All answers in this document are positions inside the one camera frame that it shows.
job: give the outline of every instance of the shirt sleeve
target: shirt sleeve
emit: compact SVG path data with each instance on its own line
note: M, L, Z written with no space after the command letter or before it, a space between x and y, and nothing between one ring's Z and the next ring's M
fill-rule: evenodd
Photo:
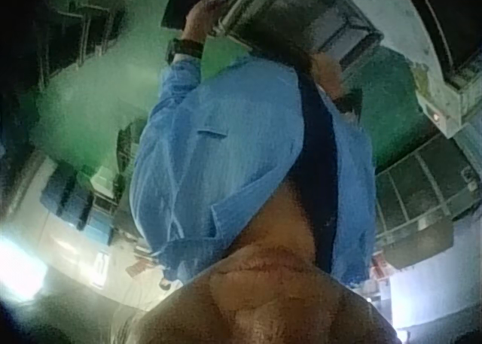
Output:
M149 120L158 114L174 110L190 91L201 83L201 61L183 56L163 72L159 102L152 109Z

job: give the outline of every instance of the range hood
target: range hood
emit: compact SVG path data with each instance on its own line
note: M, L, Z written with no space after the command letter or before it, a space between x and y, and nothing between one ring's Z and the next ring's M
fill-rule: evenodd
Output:
M229 0L216 32L262 52L324 51L340 61L345 76L383 38L351 0Z

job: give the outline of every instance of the white wall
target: white wall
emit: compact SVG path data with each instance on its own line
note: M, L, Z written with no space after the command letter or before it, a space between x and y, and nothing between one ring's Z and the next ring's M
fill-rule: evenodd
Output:
M353 0L384 35L382 44L429 68L443 79L440 63L422 18L411 0Z
M393 326L411 327L480 302L480 218L454 224L454 245L390 278Z

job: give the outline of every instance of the shirt pocket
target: shirt pocket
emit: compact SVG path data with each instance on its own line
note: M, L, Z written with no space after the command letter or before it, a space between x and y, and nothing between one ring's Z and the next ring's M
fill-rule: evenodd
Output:
M227 137L227 129L219 126L205 125L197 130L197 134L212 139L225 139Z

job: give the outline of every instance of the neck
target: neck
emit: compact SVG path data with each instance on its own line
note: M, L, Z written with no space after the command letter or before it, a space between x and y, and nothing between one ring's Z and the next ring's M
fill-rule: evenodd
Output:
M310 224L294 188L284 181L229 248L231 254L248 245L286 248L302 260L315 261Z

